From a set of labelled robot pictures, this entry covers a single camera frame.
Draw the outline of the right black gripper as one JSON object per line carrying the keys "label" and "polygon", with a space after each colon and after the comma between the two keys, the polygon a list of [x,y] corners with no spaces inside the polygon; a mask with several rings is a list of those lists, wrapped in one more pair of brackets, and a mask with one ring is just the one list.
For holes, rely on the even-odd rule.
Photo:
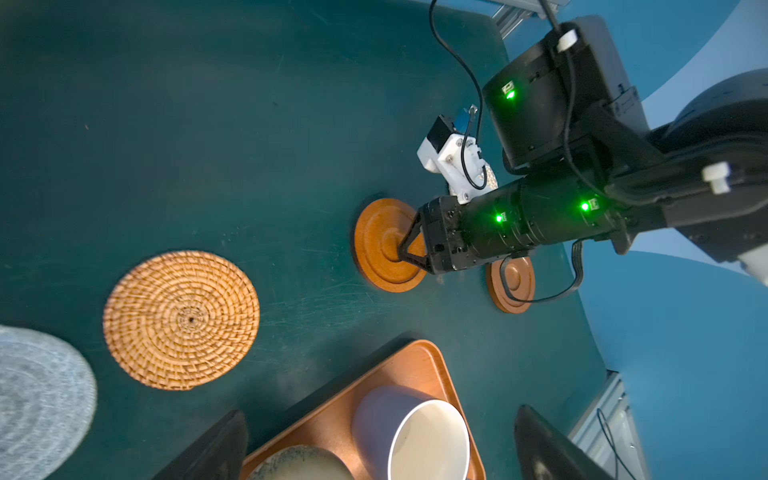
{"label": "right black gripper", "polygon": [[[472,268],[474,257],[462,237],[461,219],[455,196],[441,196],[421,206],[398,246],[400,260],[435,275]],[[426,256],[409,251],[421,232]]]}

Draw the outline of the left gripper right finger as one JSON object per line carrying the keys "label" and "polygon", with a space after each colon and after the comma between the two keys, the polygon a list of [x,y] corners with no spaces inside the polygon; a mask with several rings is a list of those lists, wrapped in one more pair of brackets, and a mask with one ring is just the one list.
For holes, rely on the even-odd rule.
{"label": "left gripper right finger", "polygon": [[529,405],[521,405],[514,439],[522,478],[603,479],[611,476]]}

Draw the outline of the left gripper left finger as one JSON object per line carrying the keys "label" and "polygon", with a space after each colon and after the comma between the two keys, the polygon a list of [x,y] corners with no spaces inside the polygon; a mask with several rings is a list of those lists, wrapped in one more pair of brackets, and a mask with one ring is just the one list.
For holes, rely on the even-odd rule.
{"label": "left gripper left finger", "polygon": [[158,472],[153,480],[237,480],[247,446],[245,416],[240,410],[232,410]]}

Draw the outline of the brown wooden coaster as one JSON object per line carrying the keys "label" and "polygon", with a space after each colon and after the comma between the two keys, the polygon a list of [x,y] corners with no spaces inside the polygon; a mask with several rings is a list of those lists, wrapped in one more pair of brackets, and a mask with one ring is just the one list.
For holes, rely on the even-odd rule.
{"label": "brown wooden coaster", "polygon": [[416,211],[408,204],[383,198],[367,205],[354,229],[354,258],[361,274],[375,287],[390,293],[413,290],[427,272],[398,255]]}
{"label": "brown wooden coaster", "polygon": [[501,270],[502,261],[486,266],[486,284],[491,300],[504,313],[521,314],[526,312],[536,290],[533,264],[528,257],[511,260],[505,270]]}

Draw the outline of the cream yellow mug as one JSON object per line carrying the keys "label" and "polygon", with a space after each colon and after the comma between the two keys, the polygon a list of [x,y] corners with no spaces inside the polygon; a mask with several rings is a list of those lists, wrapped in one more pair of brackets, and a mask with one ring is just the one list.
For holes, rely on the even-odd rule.
{"label": "cream yellow mug", "polygon": [[259,464],[247,477],[257,479],[353,479],[344,462],[323,448],[296,445],[271,455]]}

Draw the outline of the rattan woven coaster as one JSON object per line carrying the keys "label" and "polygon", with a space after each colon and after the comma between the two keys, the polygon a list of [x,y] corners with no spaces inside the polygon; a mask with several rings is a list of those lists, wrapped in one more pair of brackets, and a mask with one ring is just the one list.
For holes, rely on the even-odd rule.
{"label": "rattan woven coaster", "polygon": [[229,260],[175,251],[135,266],[114,286],[103,334],[118,365],[160,390],[188,391],[235,368],[260,326],[257,292]]}

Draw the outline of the grey woven coaster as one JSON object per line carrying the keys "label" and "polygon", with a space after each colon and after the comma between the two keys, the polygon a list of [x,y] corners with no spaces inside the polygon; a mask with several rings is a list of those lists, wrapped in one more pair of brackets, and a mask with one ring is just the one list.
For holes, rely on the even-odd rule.
{"label": "grey woven coaster", "polygon": [[1,477],[45,479],[87,435],[97,408],[83,355],[50,334],[1,328]]}

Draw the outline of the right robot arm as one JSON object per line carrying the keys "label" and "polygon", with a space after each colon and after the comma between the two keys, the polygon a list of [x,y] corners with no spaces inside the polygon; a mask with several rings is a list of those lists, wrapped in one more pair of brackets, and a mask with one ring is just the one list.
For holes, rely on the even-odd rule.
{"label": "right robot arm", "polygon": [[420,207],[399,260],[441,274],[568,242],[627,253],[672,228],[718,263],[767,278],[767,73],[719,82],[650,128],[603,19],[550,32],[479,90],[514,177],[492,188],[474,138],[438,119],[419,157],[452,194]]}

